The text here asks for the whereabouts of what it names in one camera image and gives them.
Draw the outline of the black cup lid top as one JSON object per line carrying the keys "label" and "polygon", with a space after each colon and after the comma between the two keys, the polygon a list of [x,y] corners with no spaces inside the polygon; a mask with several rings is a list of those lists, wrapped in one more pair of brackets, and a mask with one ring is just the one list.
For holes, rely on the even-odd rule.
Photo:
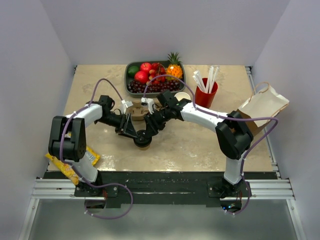
{"label": "black cup lid top", "polygon": [[147,136],[146,130],[139,130],[137,132],[137,138],[133,139],[134,144],[135,143],[151,143],[152,137]]}

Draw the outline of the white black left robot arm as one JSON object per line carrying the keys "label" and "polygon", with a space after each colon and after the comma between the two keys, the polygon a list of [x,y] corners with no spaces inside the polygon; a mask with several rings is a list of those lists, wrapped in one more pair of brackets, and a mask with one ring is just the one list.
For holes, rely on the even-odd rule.
{"label": "white black left robot arm", "polygon": [[133,127],[131,116],[124,111],[112,111],[115,101],[108,95],[101,95],[98,101],[88,102],[78,111],[52,119],[48,152],[71,167],[78,176],[82,191],[99,196],[104,190],[101,173],[86,155],[86,127],[103,123],[114,127],[118,135],[136,139],[138,134]]}

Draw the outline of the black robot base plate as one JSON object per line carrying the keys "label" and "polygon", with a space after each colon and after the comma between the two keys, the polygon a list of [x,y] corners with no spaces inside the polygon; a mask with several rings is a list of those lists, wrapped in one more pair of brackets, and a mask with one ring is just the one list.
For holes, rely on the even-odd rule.
{"label": "black robot base plate", "polygon": [[86,183],[76,186],[76,197],[99,198],[107,193],[107,206],[121,204],[141,205],[205,205],[220,207],[227,198],[252,196],[250,184],[240,181],[235,186],[223,178],[222,172],[192,171],[101,171],[97,185]]}

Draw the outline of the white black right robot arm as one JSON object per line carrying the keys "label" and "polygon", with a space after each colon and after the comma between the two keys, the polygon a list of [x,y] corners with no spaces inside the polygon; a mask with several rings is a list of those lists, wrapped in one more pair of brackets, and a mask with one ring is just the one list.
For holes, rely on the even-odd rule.
{"label": "white black right robot arm", "polygon": [[141,104],[148,108],[144,116],[146,129],[139,132],[136,145],[141,148],[151,144],[153,136],[163,130],[172,119],[198,124],[216,134],[219,148],[226,157],[223,179],[212,190],[220,198],[233,197],[243,183],[245,154],[251,146],[253,135],[237,111],[223,114],[206,110],[189,99],[178,100],[169,90],[157,96],[162,109],[154,109],[154,100],[143,97]]}

